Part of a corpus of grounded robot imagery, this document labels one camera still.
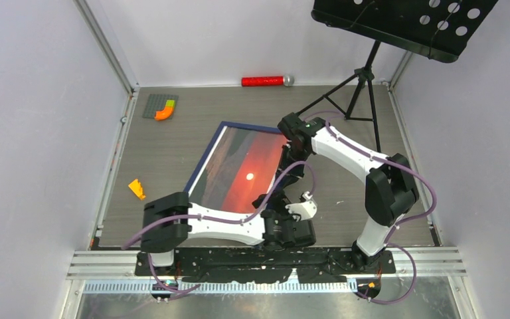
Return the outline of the blue wooden picture frame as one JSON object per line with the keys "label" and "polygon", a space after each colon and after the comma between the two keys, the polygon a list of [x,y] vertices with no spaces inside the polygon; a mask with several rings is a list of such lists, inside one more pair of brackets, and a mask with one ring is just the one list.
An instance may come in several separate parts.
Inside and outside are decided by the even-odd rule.
{"label": "blue wooden picture frame", "polygon": [[185,186],[189,201],[251,214],[271,188],[285,137],[277,128],[221,122]]}

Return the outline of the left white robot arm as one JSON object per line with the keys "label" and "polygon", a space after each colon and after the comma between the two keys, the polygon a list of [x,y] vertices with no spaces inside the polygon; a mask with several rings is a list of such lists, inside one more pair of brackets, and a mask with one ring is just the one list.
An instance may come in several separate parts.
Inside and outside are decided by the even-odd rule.
{"label": "left white robot arm", "polygon": [[312,218],[317,203],[308,192],[291,203],[283,191],[267,202],[261,196],[260,213],[233,213],[191,203],[186,192],[176,192],[147,203],[143,228],[137,235],[140,250],[153,254],[151,265],[162,275],[171,274],[177,257],[171,253],[187,239],[218,239],[262,247],[268,251],[315,244]]}

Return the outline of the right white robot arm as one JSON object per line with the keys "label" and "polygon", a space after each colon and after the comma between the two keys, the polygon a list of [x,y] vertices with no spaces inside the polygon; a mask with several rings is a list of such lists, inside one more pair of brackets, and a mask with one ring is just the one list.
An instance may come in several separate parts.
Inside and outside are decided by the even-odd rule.
{"label": "right white robot arm", "polygon": [[368,219],[351,247],[351,258],[358,271],[371,272],[379,264],[379,256],[396,223],[418,200],[408,159],[402,154],[388,156],[366,148],[320,117],[305,122],[290,113],[280,120],[278,129],[287,139],[276,170],[278,189],[303,177],[303,163],[311,155],[340,165],[365,186]]}

